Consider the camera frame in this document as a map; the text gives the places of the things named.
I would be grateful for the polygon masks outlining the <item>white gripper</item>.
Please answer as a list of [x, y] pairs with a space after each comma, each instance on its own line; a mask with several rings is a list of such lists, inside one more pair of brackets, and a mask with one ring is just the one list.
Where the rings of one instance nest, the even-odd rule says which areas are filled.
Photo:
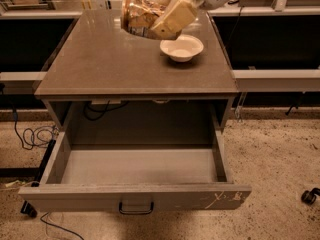
[[223, 6], [230, 0], [156, 0], [166, 7], [152, 25], [151, 33], [156, 39], [175, 40], [181, 31], [191, 24], [197, 17], [197, 9], [212, 10]]

